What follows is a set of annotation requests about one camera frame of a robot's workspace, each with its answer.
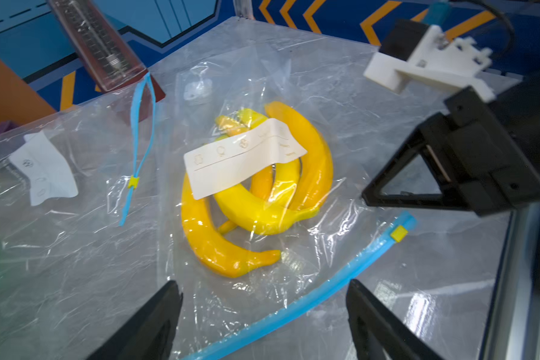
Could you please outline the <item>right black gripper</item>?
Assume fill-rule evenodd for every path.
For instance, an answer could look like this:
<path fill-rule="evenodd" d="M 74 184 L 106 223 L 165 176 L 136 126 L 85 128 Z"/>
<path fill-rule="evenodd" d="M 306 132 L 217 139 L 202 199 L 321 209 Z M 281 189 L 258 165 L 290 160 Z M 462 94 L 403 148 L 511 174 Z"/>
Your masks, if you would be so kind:
<path fill-rule="evenodd" d="M 540 72 L 492 101 L 467 87 L 445 105 L 448 113 L 419 124 L 363 190 L 367 205 L 486 216 L 540 202 Z M 416 157 L 427 165 L 439 193 L 383 193 Z"/>

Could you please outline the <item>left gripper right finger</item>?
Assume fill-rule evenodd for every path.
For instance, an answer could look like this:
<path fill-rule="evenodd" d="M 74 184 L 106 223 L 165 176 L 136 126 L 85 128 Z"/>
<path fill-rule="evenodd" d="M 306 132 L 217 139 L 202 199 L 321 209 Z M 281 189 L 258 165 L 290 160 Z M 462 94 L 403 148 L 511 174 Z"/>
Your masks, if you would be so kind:
<path fill-rule="evenodd" d="M 346 292 L 349 327 L 358 359 L 439 359 L 360 281 Z"/>

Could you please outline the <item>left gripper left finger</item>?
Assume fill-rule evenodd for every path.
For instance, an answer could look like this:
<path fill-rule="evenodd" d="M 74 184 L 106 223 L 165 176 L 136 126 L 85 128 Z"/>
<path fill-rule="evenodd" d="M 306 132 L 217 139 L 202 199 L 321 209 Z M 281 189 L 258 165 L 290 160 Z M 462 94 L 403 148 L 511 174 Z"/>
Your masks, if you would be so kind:
<path fill-rule="evenodd" d="M 173 347 L 183 293 L 169 280 L 89 359 L 168 359 Z"/>

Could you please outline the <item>clear zip-top bag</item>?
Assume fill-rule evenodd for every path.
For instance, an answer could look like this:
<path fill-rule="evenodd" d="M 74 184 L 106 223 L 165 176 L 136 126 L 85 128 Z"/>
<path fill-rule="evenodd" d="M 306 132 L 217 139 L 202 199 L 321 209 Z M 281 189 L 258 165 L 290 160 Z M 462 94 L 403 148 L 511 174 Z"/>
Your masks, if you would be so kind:
<path fill-rule="evenodd" d="M 84 359 L 156 290 L 149 79 L 0 135 L 0 359 Z"/>
<path fill-rule="evenodd" d="M 321 39 L 174 52 L 159 105 L 158 274 L 184 296 L 174 359 L 343 359 L 360 279 L 438 352 L 474 359 L 506 214 L 375 208 L 361 193 L 447 91 L 362 75 L 374 50 Z"/>

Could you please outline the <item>yellow banana bunch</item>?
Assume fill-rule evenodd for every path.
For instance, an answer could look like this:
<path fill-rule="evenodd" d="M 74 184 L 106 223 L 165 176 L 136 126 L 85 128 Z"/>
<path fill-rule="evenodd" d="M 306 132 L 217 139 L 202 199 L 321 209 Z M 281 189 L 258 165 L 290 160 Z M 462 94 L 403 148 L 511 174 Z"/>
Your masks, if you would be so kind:
<path fill-rule="evenodd" d="M 216 227 L 209 203 L 196 199 L 188 178 L 181 192 L 181 224 L 198 260 L 226 278 L 239 278 L 270 266 L 281 258 L 279 250 L 254 252 L 233 244 L 225 234 L 236 227 L 257 235 L 283 233 L 297 222 L 316 216 L 331 190 L 334 164 L 327 142 L 299 112 L 274 101 L 265 111 L 284 122 L 307 154 L 288 163 L 267 166 L 253 175 L 246 189 L 237 184 L 214 194 L 227 222 Z"/>

